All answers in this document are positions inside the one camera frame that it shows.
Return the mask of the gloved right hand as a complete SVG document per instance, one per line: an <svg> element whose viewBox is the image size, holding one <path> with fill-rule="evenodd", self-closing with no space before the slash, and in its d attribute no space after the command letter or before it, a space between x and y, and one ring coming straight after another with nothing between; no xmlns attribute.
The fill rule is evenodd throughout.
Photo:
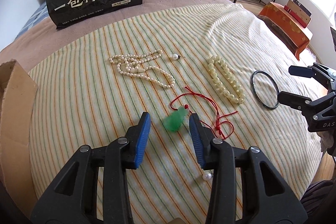
<svg viewBox="0 0 336 224"><path fill-rule="evenodd" d="M327 152L330 156L335 157L336 151L335 151L335 145L336 145L336 136L335 136L335 130L329 130L329 131L323 131L318 132L318 136L321 138L321 152L325 153Z"/></svg>

